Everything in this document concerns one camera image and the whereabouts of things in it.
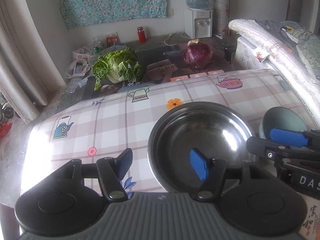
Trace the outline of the deep stainless steel bowl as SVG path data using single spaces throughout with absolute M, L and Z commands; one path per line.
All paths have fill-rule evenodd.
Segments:
M 157 182 L 168 192 L 196 192 L 201 181 L 189 163 L 198 149 L 209 159 L 241 165 L 254 160 L 246 148 L 253 136 L 236 111 L 213 102 L 190 102 L 165 113 L 148 139 L 148 161 Z

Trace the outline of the teal ceramic bowl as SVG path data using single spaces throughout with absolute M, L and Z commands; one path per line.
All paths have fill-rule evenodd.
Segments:
M 304 121 L 295 112 L 284 107 L 273 107 L 265 113 L 259 126 L 259 137 L 271 140 L 270 131 L 274 128 L 296 132 L 307 130 Z

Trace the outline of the white ceramic calligraphy plate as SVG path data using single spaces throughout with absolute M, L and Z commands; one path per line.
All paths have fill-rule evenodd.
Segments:
M 300 194 L 307 204 L 307 215 L 300 228 L 299 234 L 308 240 L 320 240 L 320 201 L 307 195 Z

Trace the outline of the plaid teapot print tablecloth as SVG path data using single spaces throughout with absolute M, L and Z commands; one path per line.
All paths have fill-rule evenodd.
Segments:
M 202 181 L 190 166 L 190 151 L 241 165 L 257 161 L 246 140 L 258 135 L 266 112 L 295 112 L 306 129 L 318 124 L 293 90 L 285 90 L 270 68 L 239 70 L 149 86 L 85 100 L 35 126 L 25 157 L 21 192 L 71 160 L 95 165 L 131 149 L 132 164 L 120 181 L 128 194 L 174 191 L 169 180 L 183 176 L 184 192 Z

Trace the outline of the dark leaf pattern pillow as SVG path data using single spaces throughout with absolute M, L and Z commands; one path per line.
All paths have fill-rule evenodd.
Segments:
M 307 71 L 319 80 L 319 38 L 305 29 L 289 30 L 287 35 L 295 42 L 298 55 Z

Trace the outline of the white folded quilt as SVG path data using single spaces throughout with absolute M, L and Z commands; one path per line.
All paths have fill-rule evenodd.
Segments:
M 230 30 L 240 34 L 233 66 L 237 70 L 273 68 L 303 101 L 319 123 L 319 80 L 307 71 L 287 31 L 303 29 L 298 23 L 236 19 Z

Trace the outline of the green napa cabbage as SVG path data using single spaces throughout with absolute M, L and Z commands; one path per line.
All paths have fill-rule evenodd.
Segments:
M 138 63 L 137 55 L 131 48 L 112 51 L 102 55 L 92 66 L 95 77 L 95 90 L 101 82 L 108 78 L 112 83 L 123 81 L 138 82 L 141 80 L 143 68 Z

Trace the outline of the white plastic bag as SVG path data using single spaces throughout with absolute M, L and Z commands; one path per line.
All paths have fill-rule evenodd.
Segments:
M 85 46 L 72 51 L 73 61 L 65 73 L 65 78 L 72 79 L 75 77 L 85 76 L 85 74 L 90 70 L 88 59 L 91 55 L 91 51 Z

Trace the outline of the purple red cabbage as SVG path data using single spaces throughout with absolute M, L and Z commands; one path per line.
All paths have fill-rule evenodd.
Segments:
M 212 59 L 213 51 L 208 44 L 202 43 L 199 39 L 187 43 L 184 52 L 184 62 L 197 69 L 204 69 Z

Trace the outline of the dark printed poster mat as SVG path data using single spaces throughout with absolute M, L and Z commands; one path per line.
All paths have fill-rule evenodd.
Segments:
M 98 90 L 94 90 L 95 80 L 90 77 L 85 85 L 81 100 L 97 98 L 103 95 L 110 95 L 117 92 L 127 92 L 135 88 L 156 85 L 172 81 L 174 78 L 187 76 L 188 78 L 201 73 L 209 72 L 230 72 L 234 67 L 227 62 L 222 54 L 212 49 L 212 59 L 204 68 L 196 68 L 187 65 L 183 59 L 184 50 L 168 50 L 157 48 L 138 53 L 139 62 L 143 67 L 144 76 L 138 82 L 121 81 L 112 83 L 109 79 L 101 82 Z

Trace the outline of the beige curtain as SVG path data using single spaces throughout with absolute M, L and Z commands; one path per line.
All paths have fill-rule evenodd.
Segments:
M 37 105 L 48 103 L 18 39 L 5 0 L 1 0 L 1 93 L 25 124 L 39 116 Z

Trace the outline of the red snack packet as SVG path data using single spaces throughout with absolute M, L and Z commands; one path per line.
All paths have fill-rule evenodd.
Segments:
M 106 35 L 106 44 L 108 47 L 117 45 L 119 42 L 118 33 L 110 33 Z

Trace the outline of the red thermos bottle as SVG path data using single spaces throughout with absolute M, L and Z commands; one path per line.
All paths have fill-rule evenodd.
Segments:
M 146 36 L 145 36 L 145 31 L 142 26 L 137 28 L 137 34 L 138 34 L 138 39 L 140 43 L 145 43 L 146 42 Z

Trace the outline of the white water dispenser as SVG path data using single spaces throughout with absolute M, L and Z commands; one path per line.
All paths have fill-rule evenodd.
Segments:
M 185 33 L 191 39 L 210 38 L 213 31 L 213 11 L 185 8 Z

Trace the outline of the rolled floral mat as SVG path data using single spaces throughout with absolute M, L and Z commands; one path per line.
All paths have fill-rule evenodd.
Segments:
M 228 35 L 230 0 L 214 0 L 213 33 L 219 38 Z

